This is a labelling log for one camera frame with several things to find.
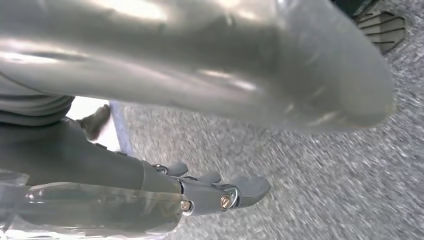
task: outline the screw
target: screw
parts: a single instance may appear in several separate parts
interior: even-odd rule
[[[226,210],[231,206],[231,198],[228,195],[224,195],[221,197],[221,208],[222,210]]]
[[[184,212],[188,212],[192,208],[192,204],[189,201],[181,201],[181,209]]]

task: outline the prosthetic hand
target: prosthetic hand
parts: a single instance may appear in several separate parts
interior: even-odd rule
[[[0,0],[0,169],[29,176],[4,226],[152,237],[270,190],[92,144],[65,117],[73,96],[322,132],[382,122],[392,91],[379,51],[328,0]]]

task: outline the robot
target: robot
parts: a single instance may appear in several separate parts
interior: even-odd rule
[[[380,52],[328,0],[0,0],[3,231],[151,239],[271,189],[92,144],[65,117],[74,96],[316,133],[394,104]]]

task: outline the gray fabric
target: gray fabric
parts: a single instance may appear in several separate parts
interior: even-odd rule
[[[424,239],[424,2],[380,9],[407,17],[409,36],[387,55],[396,113],[376,129],[307,135],[214,116],[117,104],[136,157],[184,161],[190,174],[216,170],[268,176],[260,204],[186,218],[171,240]]]

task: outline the robotic arm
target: robotic arm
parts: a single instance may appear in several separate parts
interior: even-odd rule
[[[328,0],[0,0],[0,169],[29,176],[24,186],[32,187],[16,211],[27,224],[149,235],[170,224],[159,217],[166,204],[152,206],[157,199],[178,203],[171,211],[178,223],[181,213],[249,207],[270,184],[262,177],[219,183],[217,173],[182,177],[183,163],[152,165],[91,144],[65,118],[73,96],[265,127],[352,131],[391,113],[391,80],[378,50]],[[97,221],[70,217],[71,206],[89,209],[97,194],[121,190],[125,200],[101,205],[111,211],[92,212]],[[137,196],[143,210],[129,208]],[[131,222],[118,214],[124,209],[149,209],[132,218],[146,227],[117,224]],[[99,221],[105,218],[116,224]]]

